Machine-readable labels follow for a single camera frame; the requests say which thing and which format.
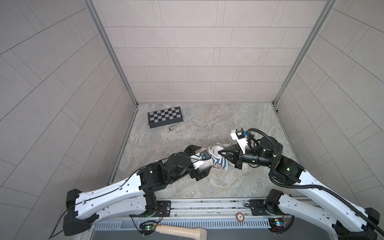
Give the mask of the blue white striped knit sweater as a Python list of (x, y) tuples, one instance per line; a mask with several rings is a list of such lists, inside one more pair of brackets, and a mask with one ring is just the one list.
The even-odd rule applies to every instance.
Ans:
[(223, 150), (224, 148), (225, 148), (224, 145), (217, 143), (217, 144), (211, 146), (209, 148), (209, 151), (212, 155), (213, 168), (227, 171), (228, 167), (229, 167), (228, 160), (225, 159), (224, 157), (220, 156), (218, 153), (220, 150)]

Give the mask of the white plush teddy bear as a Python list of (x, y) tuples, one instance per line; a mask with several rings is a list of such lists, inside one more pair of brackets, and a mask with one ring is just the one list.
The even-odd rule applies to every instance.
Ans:
[(224, 146), (222, 144), (215, 144), (210, 146), (208, 149), (200, 152), (204, 154), (206, 159), (211, 156), (209, 160), (204, 161), (204, 163), (199, 167), (200, 170), (205, 170), (208, 167), (216, 168), (219, 170), (227, 171), (229, 167), (228, 160), (219, 154), (219, 151), (223, 150)]

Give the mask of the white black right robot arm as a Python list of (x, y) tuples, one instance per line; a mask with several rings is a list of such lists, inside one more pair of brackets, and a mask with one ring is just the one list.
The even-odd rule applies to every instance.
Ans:
[(271, 214), (281, 212), (305, 220), (328, 231), (339, 240), (376, 240), (384, 231), (379, 227), (380, 213), (346, 200), (319, 182), (310, 172), (282, 155), (283, 146), (268, 136), (256, 140), (242, 138), (218, 154), (241, 169), (243, 163), (269, 167), (271, 182), (281, 188), (296, 190), (317, 206), (300, 202), (272, 189), (265, 199)]

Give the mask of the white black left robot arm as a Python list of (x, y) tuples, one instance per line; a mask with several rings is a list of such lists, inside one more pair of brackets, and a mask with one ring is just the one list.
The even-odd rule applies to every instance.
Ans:
[(207, 176), (212, 167), (212, 148), (198, 150), (198, 146), (190, 145), (184, 152), (171, 154), (165, 162), (148, 164), (130, 177), (101, 189), (68, 191), (64, 235), (80, 234), (113, 217), (154, 214), (158, 210), (155, 192), (187, 175), (197, 180)]

